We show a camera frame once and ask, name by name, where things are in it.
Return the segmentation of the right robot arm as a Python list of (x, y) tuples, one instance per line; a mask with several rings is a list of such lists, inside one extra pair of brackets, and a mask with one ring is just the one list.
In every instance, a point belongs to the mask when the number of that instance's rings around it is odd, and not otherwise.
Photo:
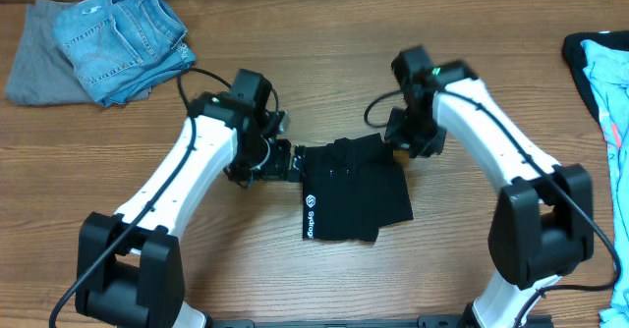
[(592, 181), (531, 142), (463, 61), (436, 66), (398, 56), (391, 69), (407, 104), (395, 108), (387, 141), (410, 157), (441, 153), (453, 135), (497, 194), (487, 242), (495, 267), (485, 291), (466, 306), (461, 327), (548, 327), (528, 314), (540, 290), (594, 253)]

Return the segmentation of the black polo shirt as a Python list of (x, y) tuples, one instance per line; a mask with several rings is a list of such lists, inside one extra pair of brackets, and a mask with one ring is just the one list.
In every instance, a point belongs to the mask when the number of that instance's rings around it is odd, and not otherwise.
[(379, 134), (307, 147), (302, 191), (305, 240), (373, 243), (413, 219), (404, 170)]

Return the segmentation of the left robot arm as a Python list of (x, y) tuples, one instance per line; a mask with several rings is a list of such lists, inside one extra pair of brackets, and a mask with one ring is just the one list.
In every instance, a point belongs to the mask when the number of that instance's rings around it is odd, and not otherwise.
[(183, 129), (167, 156), (112, 215), (82, 224), (77, 313), (115, 327), (212, 326), (186, 302), (180, 241), (208, 189), (221, 175), (242, 188), (287, 178), (288, 115), (267, 97), (205, 93), (188, 102)]

